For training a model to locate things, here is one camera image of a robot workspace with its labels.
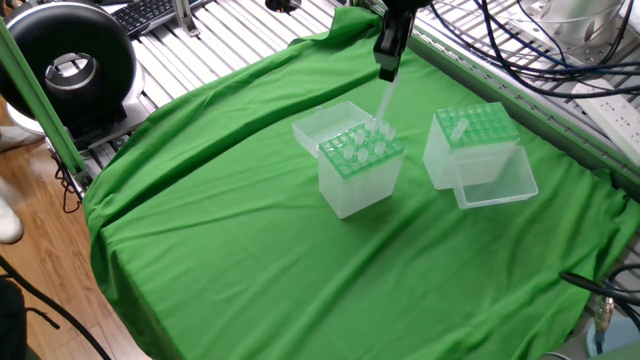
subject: white shoe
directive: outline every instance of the white shoe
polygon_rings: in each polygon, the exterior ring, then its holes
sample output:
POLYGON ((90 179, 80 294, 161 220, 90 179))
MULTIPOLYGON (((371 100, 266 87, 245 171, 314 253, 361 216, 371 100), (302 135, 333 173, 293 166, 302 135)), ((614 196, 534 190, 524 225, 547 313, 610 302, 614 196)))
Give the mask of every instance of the white shoe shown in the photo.
POLYGON ((32 134, 17 126, 0 126, 0 152, 30 145, 43 138, 44 136, 32 134))
POLYGON ((22 222, 0 197, 0 244, 13 244, 22 238, 22 222))

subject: white device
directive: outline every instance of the white device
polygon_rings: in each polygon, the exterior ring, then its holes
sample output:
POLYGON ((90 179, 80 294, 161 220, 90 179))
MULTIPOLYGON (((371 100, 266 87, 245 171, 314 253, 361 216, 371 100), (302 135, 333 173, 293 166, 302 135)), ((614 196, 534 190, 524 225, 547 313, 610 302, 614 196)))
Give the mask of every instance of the white device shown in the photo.
MULTIPOLYGON (((606 80, 578 84, 574 94, 613 89, 606 80)), ((640 113, 622 95, 594 99, 576 99, 584 112, 607 134, 609 139, 636 165, 640 166, 640 113)))

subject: wrinkled fabric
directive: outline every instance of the wrinkled fabric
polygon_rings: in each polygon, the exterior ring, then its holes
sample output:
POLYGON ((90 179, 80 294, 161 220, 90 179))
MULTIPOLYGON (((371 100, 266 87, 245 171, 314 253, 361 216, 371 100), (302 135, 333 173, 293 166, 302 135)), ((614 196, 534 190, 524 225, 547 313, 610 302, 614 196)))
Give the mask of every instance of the wrinkled fabric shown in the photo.
POLYGON ((379 19, 303 39, 159 109, 85 201, 98 284, 155 359, 537 359, 560 345, 640 206, 518 125, 539 195, 471 210, 422 163, 433 114, 482 103, 407 50, 386 119, 392 197, 339 220, 291 125, 386 83, 379 19))

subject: clear plastic box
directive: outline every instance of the clear plastic box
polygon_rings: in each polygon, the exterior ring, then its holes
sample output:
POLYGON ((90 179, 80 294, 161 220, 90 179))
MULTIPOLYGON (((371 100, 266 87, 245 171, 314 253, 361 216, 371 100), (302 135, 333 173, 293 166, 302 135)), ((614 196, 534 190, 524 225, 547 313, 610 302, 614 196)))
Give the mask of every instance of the clear plastic box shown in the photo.
POLYGON ((522 146, 516 146, 493 180, 485 183, 470 181, 476 179, 475 172, 479 167, 493 166, 496 163, 491 156, 455 163, 453 192, 458 207, 469 209, 521 201, 538 194, 538 187, 522 146))
POLYGON ((294 122, 293 133, 302 147, 318 157, 320 141, 371 119, 371 115, 347 101, 294 122))
POLYGON ((519 138, 500 103, 439 110, 423 162, 436 190, 453 188, 460 208, 524 200, 538 190, 519 138))
POLYGON ((320 192, 343 219, 393 193, 405 148, 388 123, 354 126, 320 143, 320 192))

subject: floor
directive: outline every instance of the floor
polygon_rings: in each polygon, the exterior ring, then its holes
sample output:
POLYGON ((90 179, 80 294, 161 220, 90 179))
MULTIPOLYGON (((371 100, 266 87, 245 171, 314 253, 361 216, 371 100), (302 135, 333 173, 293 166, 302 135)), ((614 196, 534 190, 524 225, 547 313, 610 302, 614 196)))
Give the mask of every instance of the floor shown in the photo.
MULTIPOLYGON (((0 98, 0 124, 7 125, 0 98)), ((62 211, 64 190, 54 178, 57 166, 41 142, 0 154, 0 176, 22 199, 14 206, 25 227, 15 245, 0 245, 4 256, 27 280, 65 307, 86 326, 114 360, 149 359, 131 336, 93 278, 89 238, 82 209, 62 211)), ((77 204, 73 195, 67 207, 77 204)), ((100 359, 93 348, 60 315, 25 294, 27 306, 45 311, 60 326, 53 329, 37 315, 28 315, 28 342, 42 360, 100 359)))

